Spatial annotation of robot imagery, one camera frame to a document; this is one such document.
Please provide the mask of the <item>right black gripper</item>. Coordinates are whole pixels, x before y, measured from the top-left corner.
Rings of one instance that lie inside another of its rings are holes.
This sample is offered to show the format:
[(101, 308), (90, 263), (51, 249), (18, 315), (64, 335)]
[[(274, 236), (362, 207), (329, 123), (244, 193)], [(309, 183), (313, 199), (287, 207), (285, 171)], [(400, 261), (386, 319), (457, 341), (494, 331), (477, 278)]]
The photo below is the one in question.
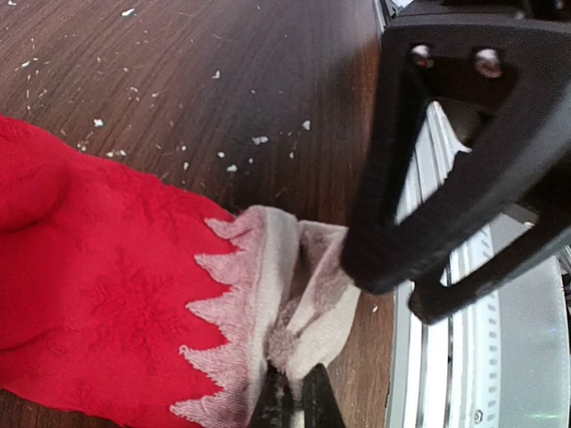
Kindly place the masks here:
[[(509, 3), (416, 1), (382, 36), (376, 117), (343, 247), (362, 290), (415, 280), (410, 311), (432, 325), (570, 243), (570, 25), (547, 10), (517, 19)], [(468, 153), (405, 219), (396, 217), (431, 103)], [(535, 226), (468, 276), (437, 279), (450, 253), (514, 204)]]

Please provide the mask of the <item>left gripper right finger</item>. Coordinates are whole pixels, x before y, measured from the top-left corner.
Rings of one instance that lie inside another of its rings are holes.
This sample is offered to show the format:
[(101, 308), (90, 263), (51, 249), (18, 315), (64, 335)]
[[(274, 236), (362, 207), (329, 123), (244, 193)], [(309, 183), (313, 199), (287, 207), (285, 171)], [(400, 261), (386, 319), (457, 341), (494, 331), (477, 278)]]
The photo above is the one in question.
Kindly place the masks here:
[(305, 428), (346, 427), (323, 364), (315, 365), (303, 379), (302, 409)]

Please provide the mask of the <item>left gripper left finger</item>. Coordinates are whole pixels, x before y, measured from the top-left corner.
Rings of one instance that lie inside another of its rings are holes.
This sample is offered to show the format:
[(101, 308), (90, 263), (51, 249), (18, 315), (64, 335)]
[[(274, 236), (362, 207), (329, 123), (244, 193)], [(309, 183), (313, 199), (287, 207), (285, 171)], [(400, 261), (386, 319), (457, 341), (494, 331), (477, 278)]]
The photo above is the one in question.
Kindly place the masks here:
[(268, 363), (261, 393), (249, 421), (249, 428), (290, 428), (294, 398), (286, 376)]

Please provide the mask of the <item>red and beige sock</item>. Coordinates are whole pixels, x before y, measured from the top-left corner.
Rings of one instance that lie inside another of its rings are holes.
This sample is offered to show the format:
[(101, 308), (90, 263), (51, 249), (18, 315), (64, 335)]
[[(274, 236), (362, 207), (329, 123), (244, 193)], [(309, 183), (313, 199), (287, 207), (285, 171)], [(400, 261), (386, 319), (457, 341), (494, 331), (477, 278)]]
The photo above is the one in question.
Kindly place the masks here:
[(127, 427), (249, 427), (271, 363), (341, 352), (346, 230), (200, 195), (1, 120), (1, 386)]

